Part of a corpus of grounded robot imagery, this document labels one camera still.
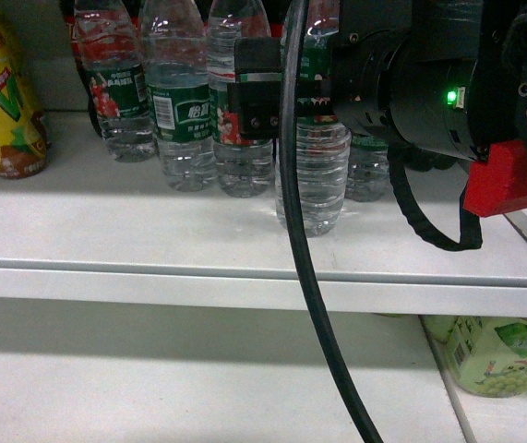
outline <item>water bottle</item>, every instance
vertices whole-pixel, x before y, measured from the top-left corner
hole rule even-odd
[[[154,155],[136,28],[121,0],[77,0],[75,37],[102,138],[118,162]]]
[[[300,79],[330,74],[329,37],[339,30],[339,2],[311,0]],[[299,117],[296,123],[296,170],[306,236],[330,231],[337,222],[347,182],[351,133],[334,115]],[[286,227],[279,158],[275,174],[276,211]]]
[[[216,180],[206,34],[192,0],[146,0],[140,13],[149,109],[167,183],[199,191]]]
[[[389,145],[373,137],[352,136],[345,198],[379,200],[389,187]]]
[[[140,0],[124,0],[124,5],[126,6],[127,12],[132,18],[132,22],[138,20],[138,11],[140,9]],[[68,38],[70,40],[70,49],[72,50],[72,55],[75,58],[75,66],[77,68],[77,73],[82,82],[89,101],[87,104],[87,111],[89,113],[89,119],[93,125],[93,129],[98,136],[101,135],[101,128],[99,126],[99,121],[97,119],[97,112],[95,111],[95,104],[93,103],[93,97],[90,93],[89,84],[87,82],[87,75],[85,74],[85,68],[82,65],[80,60],[80,51],[78,50],[77,39],[75,39],[74,28],[75,28],[75,0],[60,0],[60,11],[62,12],[62,18],[66,24],[68,30]]]
[[[261,0],[214,0],[208,18],[210,120],[218,181],[231,197],[262,194],[271,178],[271,140],[245,140],[238,132],[238,114],[228,109],[226,85],[235,82],[234,42],[244,37],[269,37]]]

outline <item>red mount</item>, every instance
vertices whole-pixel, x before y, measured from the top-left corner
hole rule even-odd
[[[464,208],[479,217],[527,208],[527,149],[521,140],[491,145],[488,162],[473,162]]]

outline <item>shelf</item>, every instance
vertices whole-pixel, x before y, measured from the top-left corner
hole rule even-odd
[[[332,320],[384,441],[464,442],[416,316]],[[0,299],[0,441],[359,437],[305,312]]]
[[[433,341],[431,344],[467,443],[527,441],[527,394],[488,399],[463,390],[449,373],[444,345]]]
[[[49,117],[48,168],[0,178],[0,297],[305,308],[272,189],[175,192],[156,158],[109,159],[84,113]],[[410,179],[456,237],[463,170]],[[527,317],[527,244],[503,217],[482,225],[481,250],[450,253],[413,233],[391,193],[345,200],[335,229],[309,241],[328,308]]]

